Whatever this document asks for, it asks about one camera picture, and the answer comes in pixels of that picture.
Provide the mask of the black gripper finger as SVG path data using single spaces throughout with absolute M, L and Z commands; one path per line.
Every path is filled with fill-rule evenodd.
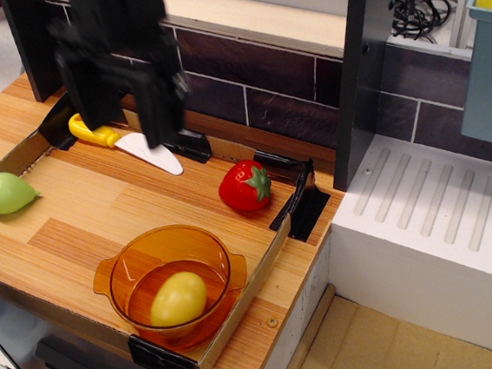
M 91 130 L 122 119 L 121 94 L 89 59 L 57 58 L 57 67 L 75 110 Z
M 153 69 L 137 71 L 131 90 L 149 148 L 171 142 L 184 127 L 185 101 L 190 90 L 184 72 L 178 70 L 161 77 Z

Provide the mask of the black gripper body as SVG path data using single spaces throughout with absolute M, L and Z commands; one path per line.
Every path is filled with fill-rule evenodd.
M 72 96 L 119 87 L 115 55 L 148 62 L 168 87 L 184 84 L 177 44 L 162 28 L 164 0 L 69 0 L 69 20 L 53 21 L 56 65 Z

